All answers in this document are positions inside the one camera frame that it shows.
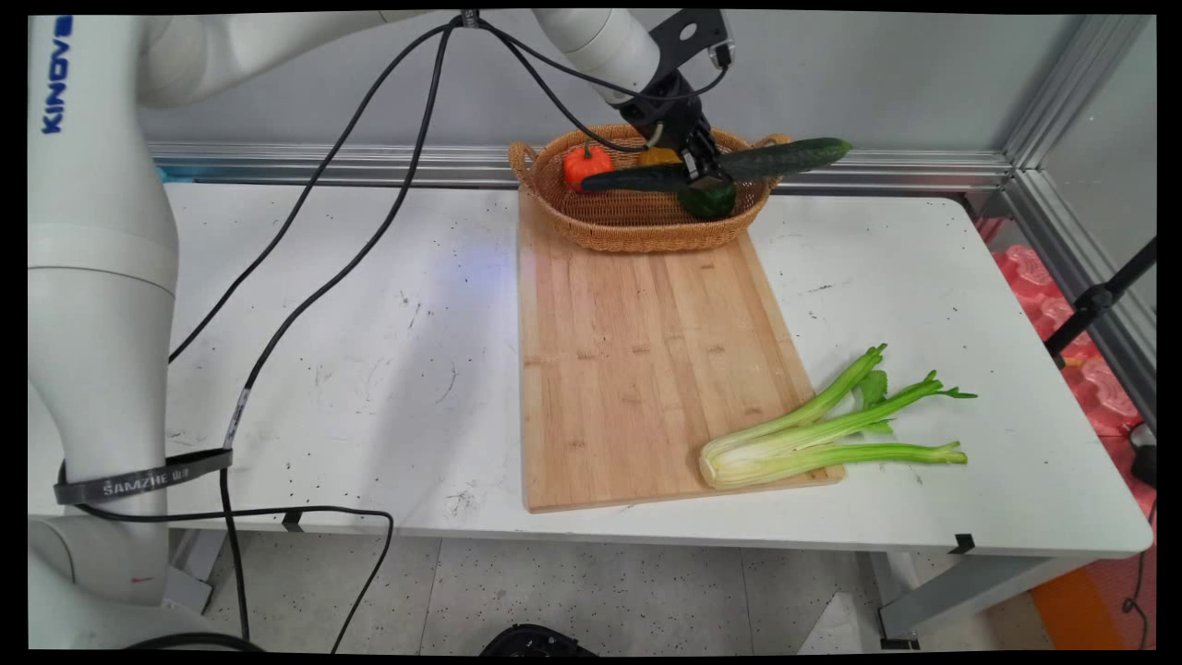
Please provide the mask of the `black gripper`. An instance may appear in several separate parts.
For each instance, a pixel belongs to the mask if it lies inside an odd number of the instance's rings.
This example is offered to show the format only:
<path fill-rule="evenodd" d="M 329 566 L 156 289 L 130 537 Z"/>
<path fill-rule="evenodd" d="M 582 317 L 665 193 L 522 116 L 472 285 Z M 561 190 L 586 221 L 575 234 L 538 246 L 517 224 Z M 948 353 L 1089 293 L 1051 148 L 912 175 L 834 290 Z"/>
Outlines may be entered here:
<path fill-rule="evenodd" d="M 682 155 L 691 187 L 709 187 L 710 181 L 733 181 L 717 162 L 723 152 L 691 84 L 680 72 L 651 82 L 645 96 L 617 106 L 630 126 L 645 136 L 647 146 L 670 149 Z"/>

